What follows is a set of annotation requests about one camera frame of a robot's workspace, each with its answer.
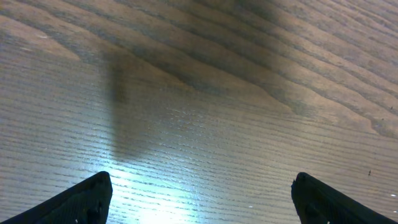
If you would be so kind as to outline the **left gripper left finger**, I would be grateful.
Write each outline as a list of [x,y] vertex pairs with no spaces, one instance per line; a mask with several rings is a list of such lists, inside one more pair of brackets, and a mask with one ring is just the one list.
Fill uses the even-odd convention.
[[2,224],[105,224],[112,195],[110,175],[101,171]]

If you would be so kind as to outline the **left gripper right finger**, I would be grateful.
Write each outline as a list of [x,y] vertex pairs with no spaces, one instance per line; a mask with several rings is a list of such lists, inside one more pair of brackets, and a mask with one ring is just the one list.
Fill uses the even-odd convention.
[[305,172],[292,182],[291,196],[301,224],[397,224]]

